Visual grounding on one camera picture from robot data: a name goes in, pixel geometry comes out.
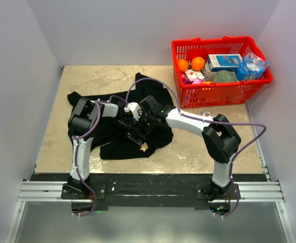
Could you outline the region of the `black t-shirt garment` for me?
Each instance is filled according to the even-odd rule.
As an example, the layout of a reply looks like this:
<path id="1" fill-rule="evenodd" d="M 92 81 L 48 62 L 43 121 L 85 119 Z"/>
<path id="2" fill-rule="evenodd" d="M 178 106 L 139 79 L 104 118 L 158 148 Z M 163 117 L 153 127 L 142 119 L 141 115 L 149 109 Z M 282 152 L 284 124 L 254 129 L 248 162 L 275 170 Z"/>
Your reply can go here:
<path id="1" fill-rule="evenodd" d="M 135 89 L 129 92 L 81 96 L 77 92 L 68 94 L 67 99 L 72 105 L 72 112 L 80 98 L 86 98 L 92 101 L 111 101 L 117 104 L 122 100 L 128 102 L 140 103 L 144 98 L 151 95 L 162 106 L 173 105 L 169 91 L 159 82 L 141 73 L 135 75 Z M 97 137 L 92 142 L 92 150 L 100 148 L 100 158 L 107 160 L 132 159 L 150 157 L 157 149 L 169 145 L 173 139 L 173 133 L 167 125 L 156 127 L 151 134 L 148 134 L 147 144 L 152 145 L 152 151 L 147 156 L 138 157 L 139 147 L 133 141 L 125 137 L 125 132 L 119 129 L 115 123 L 107 117 L 101 121 L 101 129 Z"/>

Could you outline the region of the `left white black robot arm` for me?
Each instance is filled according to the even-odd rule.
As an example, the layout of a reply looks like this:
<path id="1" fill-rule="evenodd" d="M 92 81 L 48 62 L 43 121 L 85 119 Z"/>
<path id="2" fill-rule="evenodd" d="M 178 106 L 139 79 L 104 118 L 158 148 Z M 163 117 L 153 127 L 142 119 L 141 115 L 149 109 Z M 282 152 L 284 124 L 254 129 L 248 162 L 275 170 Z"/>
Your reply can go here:
<path id="1" fill-rule="evenodd" d="M 122 100 L 115 104 L 80 98 L 68 121 L 73 161 L 67 183 L 63 186 L 65 193 L 78 198 L 103 200 L 106 188 L 91 184 L 89 168 L 92 142 L 101 129 L 100 121 L 104 117 L 110 118 L 119 129 L 125 131 L 126 138 L 138 145 L 138 157 L 144 157 L 152 151 L 152 145 L 147 144 L 148 133 L 152 129 L 147 115 L 148 110 L 143 107 L 143 103 Z"/>

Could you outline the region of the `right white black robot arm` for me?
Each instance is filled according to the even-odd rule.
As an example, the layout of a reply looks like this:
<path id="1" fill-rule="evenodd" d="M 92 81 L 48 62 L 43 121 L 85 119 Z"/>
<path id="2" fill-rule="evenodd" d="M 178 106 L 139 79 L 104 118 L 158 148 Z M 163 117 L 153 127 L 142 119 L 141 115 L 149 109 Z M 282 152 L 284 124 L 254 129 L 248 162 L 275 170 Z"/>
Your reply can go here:
<path id="1" fill-rule="evenodd" d="M 209 185 L 201 191 L 209 196 L 209 201 L 227 196 L 229 186 L 233 183 L 233 156 L 241 138 L 224 115 L 207 118 L 183 112 L 173 105 L 162 106 L 151 95 L 135 104 L 131 112 L 142 129 L 167 125 L 203 138 L 207 152 L 214 160 L 214 173 Z"/>

